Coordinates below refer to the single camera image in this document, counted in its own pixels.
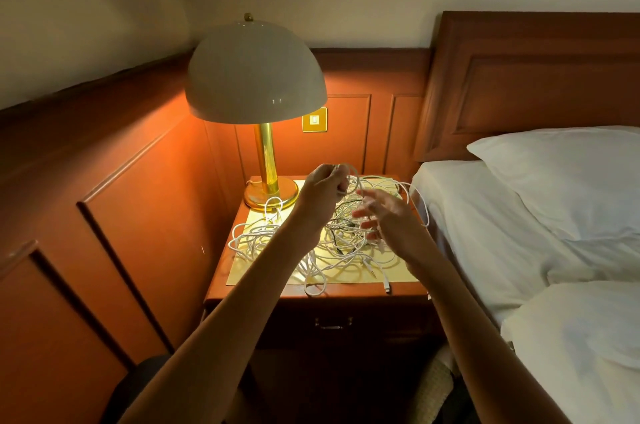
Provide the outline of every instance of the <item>brass lamp base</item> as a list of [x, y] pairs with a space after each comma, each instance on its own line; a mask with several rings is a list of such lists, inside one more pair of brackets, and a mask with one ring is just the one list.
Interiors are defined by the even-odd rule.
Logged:
[[[249, 183], [244, 189], [244, 203], [255, 210], [264, 210], [264, 205], [269, 198], [277, 196], [283, 201], [283, 208], [290, 207], [298, 199], [300, 189], [295, 181], [289, 178], [278, 177], [279, 191], [275, 194], [267, 194], [262, 188], [262, 183]], [[271, 200], [267, 211], [275, 211], [280, 207], [280, 202]]]

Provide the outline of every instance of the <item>bedside table top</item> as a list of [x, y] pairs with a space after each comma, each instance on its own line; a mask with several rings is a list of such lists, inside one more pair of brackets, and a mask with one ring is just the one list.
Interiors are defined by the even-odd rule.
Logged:
[[[293, 180], [305, 179], [306, 176], [286, 176]], [[387, 176], [393, 179], [398, 179], [396, 176]], [[253, 176], [252, 180], [260, 180], [260, 177]], [[241, 203], [240, 208], [237, 211], [236, 219], [233, 226], [242, 224], [246, 221], [249, 215], [249, 207]], [[231, 233], [227, 238], [227, 243], [231, 240]], [[224, 298], [233, 288], [233, 286], [227, 285], [227, 278], [231, 267], [234, 262], [235, 252], [228, 248], [225, 244], [225, 248], [220, 256], [218, 266], [216, 267], [215, 274], [207, 291], [205, 297], [205, 306], [216, 306], [222, 298]], [[357, 283], [346, 284], [336, 283], [328, 284], [326, 291], [321, 296], [310, 298], [307, 296], [302, 284], [287, 284], [280, 296], [281, 301], [286, 299], [314, 299], [314, 300], [336, 300], [336, 299], [382, 299], [388, 302], [398, 302], [400, 299], [407, 298], [424, 298], [427, 295], [427, 290], [421, 283], [391, 283], [391, 294], [387, 294], [381, 283]]]

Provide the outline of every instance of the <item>brass switch plate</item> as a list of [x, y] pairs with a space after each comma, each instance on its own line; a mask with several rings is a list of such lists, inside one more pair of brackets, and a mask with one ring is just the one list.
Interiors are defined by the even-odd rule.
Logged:
[[326, 132], [326, 107], [302, 116], [302, 132]]

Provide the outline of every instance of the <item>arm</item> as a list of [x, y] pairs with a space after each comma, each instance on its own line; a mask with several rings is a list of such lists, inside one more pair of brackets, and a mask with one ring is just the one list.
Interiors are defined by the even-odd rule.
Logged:
[[508, 348], [409, 207], [380, 190], [364, 190], [364, 206], [354, 217], [374, 229], [406, 261], [429, 290], [476, 412], [484, 423], [562, 423], [569, 420]]
[[346, 189], [348, 169], [330, 164], [307, 177], [296, 206], [243, 278], [162, 367], [123, 424], [219, 423], [287, 280], [318, 243]]

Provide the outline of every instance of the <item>white pillow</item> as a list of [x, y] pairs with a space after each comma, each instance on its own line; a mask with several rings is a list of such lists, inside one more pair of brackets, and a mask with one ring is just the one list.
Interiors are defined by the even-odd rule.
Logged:
[[467, 149], [560, 238], [640, 233], [640, 128], [530, 130]]
[[640, 283], [556, 284], [502, 337], [574, 423], [640, 422]]

